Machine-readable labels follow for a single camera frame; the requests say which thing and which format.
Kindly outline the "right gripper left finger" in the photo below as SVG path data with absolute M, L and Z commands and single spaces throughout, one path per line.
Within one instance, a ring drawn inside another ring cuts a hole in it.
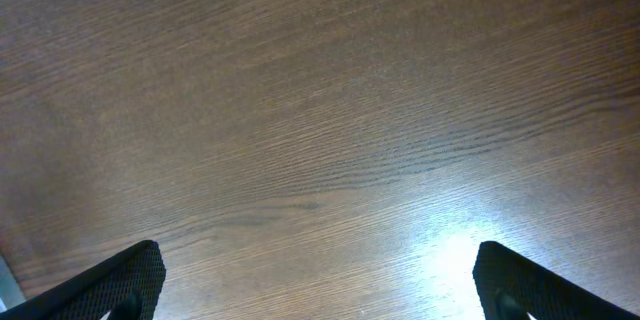
M 2 320 L 152 320 L 166 268 L 143 240 L 1 314 Z

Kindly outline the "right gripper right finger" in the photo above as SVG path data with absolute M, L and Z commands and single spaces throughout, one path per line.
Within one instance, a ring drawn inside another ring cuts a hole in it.
M 479 245 L 472 275 L 487 320 L 639 320 L 495 241 Z

